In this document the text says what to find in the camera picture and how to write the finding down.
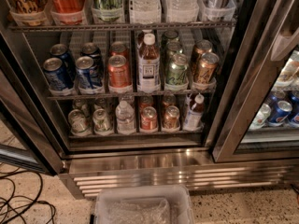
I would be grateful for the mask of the tea bottle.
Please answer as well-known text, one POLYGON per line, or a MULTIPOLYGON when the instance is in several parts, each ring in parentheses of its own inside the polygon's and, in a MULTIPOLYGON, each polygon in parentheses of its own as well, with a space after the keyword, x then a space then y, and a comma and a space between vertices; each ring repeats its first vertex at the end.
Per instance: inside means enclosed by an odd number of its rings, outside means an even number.
POLYGON ((183 129, 195 131, 201 123, 205 110, 205 97, 201 93, 190 94, 186 97, 183 129))
POLYGON ((137 44, 137 49, 140 49, 142 44, 143 44, 143 41, 144 41, 144 36, 146 34, 152 34, 152 30, 142 30, 138 36, 137 36, 137 40, 136 40, 136 44, 137 44))
POLYGON ((160 89, 160 51, 152 33, 144 35, 138 52, 138 86, 144 92, 160 89))

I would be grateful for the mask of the shelf water bottle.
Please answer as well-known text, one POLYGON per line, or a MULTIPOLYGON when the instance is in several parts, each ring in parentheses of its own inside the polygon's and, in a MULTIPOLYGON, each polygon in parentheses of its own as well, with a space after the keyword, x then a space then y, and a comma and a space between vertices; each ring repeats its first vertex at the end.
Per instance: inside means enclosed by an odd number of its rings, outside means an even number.
POLYGON ((130 0, 131 23, 159 23, 161 13, 160 0, 130 0))
POLYGON ((197 0, 164 0, 164 14, 167 22, 192 22, 197 20, 197 0))

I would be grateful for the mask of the rear red orange can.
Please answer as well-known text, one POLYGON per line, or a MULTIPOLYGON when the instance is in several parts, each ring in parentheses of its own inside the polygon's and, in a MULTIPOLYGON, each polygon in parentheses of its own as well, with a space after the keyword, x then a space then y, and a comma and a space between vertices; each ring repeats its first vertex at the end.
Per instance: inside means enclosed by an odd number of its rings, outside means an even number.
POLYGON ((129 49, 127 48, 127 46, 120 42, 114 42, 111 46, 110 46, 110 51, 109 51, 111 56, 114 55, 122 55, 124 56, 126 59, 129 58, 129 49))

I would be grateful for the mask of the white can behind glass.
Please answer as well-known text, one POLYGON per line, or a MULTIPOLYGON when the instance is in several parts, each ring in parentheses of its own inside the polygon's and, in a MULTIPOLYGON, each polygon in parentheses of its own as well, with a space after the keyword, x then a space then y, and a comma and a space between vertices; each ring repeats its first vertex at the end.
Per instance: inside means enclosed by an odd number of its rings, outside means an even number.
POLYGON ((251 130, 262 128, 264 126, 266 119, 270 116, 270 113, 271 113, 270 106, 268 104, 262 104, 261 108, 257 112, 249 128, 251 130))

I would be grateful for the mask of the bottom water bottle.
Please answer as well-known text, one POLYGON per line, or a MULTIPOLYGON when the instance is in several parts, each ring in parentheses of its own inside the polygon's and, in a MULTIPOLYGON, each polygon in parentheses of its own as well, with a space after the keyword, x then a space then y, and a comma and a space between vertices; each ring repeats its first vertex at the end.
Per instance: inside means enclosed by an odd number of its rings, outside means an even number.
POLYGON ((117 129, 119 133, 129 134, 135 132, 135 111, 126 102, 120 101, 116 107, 117 129))

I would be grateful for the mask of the front green can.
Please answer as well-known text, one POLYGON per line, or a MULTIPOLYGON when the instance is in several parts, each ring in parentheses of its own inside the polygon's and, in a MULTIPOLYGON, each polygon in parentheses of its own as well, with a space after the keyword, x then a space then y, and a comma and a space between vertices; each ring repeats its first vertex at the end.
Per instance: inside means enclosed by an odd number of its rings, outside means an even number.
POLYGON ((182 53, 174 54, 168 64, 166 83, 169 85, 183 85, 186 83, 188 69, 187 57, 182 53))

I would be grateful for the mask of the red orange can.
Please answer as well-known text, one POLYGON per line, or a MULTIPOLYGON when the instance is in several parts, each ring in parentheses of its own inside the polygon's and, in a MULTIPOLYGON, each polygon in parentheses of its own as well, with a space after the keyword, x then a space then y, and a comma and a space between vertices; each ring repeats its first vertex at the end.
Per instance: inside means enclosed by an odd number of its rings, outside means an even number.
POLYGON ((109 58, 108 74, 109 85, 114 88, 124 88, 132 83, 129 63, 122 55, 114 55, 109 58))
POLYGON ((129 49, 127 48, 127 46, 120 42, 114 42, 111 46, 110 46, 110 51, 109 51, 111 56, 114 55, 122 55, 124 56, 126 59, 129 58, 129 49))

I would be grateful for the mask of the bottom silver can outer front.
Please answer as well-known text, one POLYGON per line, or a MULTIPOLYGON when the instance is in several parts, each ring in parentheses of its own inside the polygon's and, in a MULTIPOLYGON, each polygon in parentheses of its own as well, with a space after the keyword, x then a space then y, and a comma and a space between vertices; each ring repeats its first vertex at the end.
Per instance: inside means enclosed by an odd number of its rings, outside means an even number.
POLYGON ((74 109, 68 114, 71 133, 75 136, 86 136, 91 133, 90 124, 79 109, 74 109))

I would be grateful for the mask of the top shelf cola can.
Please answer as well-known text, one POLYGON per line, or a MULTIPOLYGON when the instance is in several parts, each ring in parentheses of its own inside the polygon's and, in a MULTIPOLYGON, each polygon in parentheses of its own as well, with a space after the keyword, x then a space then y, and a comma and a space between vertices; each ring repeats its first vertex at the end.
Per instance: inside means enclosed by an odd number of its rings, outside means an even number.
POLYGON ((51 15, 57 24, 75 25, 82 23, 85 0, 52 0, 51 15))

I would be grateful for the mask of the rear blue can outer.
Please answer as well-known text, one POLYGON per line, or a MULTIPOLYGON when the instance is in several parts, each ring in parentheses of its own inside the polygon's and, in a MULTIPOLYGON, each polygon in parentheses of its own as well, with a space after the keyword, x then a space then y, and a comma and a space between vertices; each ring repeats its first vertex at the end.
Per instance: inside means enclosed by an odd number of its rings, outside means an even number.
POLYGON ((65 44, 55 44, 50 48, 50 56, 61 59, 66 68, 68 74, 75 79, 76 68, 73 55, 69 48, 65 44))

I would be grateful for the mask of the top shelf green can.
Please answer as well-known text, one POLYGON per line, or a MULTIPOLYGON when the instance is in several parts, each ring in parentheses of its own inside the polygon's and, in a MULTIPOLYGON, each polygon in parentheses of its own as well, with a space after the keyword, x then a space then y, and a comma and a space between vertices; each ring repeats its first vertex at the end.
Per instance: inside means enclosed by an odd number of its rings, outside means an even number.
POLYGON ((113 22, 121 16, 123 0, 93 0, 93 4, 99 11, 98 18, 102 21, 113 22))

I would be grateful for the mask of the bottom copper can front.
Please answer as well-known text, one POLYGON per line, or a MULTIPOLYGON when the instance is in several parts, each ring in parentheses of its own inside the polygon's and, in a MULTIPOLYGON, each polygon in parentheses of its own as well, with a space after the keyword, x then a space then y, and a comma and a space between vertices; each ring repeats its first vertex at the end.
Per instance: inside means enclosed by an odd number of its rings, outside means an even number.
POLYGON ((175 105, 170 105, 164 111, 163 127, 166 129, 176 129, 179 126, 179 109, 175 105))

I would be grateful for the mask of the top shelf gold can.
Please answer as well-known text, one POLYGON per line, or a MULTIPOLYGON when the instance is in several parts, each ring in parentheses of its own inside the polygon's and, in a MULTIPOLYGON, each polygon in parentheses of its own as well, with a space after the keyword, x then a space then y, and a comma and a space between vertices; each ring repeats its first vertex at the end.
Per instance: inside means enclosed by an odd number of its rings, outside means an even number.
POLYGON ((19 26, 39 26, 50 23, 49 0, 8 0, 10 14, 19 26))

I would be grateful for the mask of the stainless steel fridge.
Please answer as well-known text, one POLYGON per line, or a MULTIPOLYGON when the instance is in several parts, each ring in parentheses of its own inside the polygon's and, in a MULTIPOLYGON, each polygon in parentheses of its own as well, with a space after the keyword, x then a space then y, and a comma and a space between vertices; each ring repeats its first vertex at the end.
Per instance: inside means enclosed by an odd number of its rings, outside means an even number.
MULTIPOLYGON (((71 193, 79 198, 95 197, 104 189, 142 186, 182 185, 187 189, 228 189, 295 184, 299 181, 299 158, 216 162, 213 150, 232 108, 250 60, 277 0, 230 0, 225 8, 210 8, 203 0, 196 21, 167 22, 164 0, 159 23, 130 22, 130 0, 123 0, 121 16, 113 22, 98 18, 93 0, 85 0, 82 23, 57 24, 51 15, 53 2, 49 0, 50 23, 39 26, 19 26, 10 14, 8 0, 0 0, 0 36, 17 63, 13 65, 21 80, 27 80, 36 107, 58 140, 56 150, 64 163, 64 171, 57 174, 71 193), (137 36, 142 30, 152 30, 160 51, 160 89, 144 92, 138 86, 137 36), (161 46, 162 34, 177 30, 179 42, 188 60, 186 83, 166 83, 166 46, 161 46), (192 49, 202 39, 212 43, 211 52, 219 56, 219 63, 208 84, 195 83, 191 71, 192 49), (110 46, 120 41, 129 49, 132 83, 124 88, 109 85, 108 60, 110 46), (76 60, 85 43, 93 42, 102 53, 103 67, 99 67, 102 86, 82 89, 78 75, 72 79, 72 89, 54 91, 43 72, 43 63, 55 44, 65 44, 76 60), (205 110, 195 131, 183 129, 186 97, 201 93, 205 110), (117 129, 116 107, 126 101, 135 111, 135 132, 122 134, 117 129), (179 126, 163 127, 164 111, 175 105, 179 109, 179 126), (152 106, 157 112, 157 128, 141 128, 141 112, 152 106), (110 118, 111 129, 98 133, 94 129, 93 112, 103 108, 110 118), (75 136, 71 133, 68 114, 79 109, 90 124, 91 133, 75 136)), ((279 126, 298 130, 298 46, 263 104, 271 108, 278 101, 292 105, 291 114, 279 126)))

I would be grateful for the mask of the bottom red can front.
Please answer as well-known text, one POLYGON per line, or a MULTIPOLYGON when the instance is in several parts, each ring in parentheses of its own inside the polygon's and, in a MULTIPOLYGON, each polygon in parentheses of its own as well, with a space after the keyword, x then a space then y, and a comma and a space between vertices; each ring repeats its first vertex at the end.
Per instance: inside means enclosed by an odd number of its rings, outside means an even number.
POLYGON ((157 112, 154 107, 147 106, 142 110, 141 128, 147 131, 157 128, 157 112))

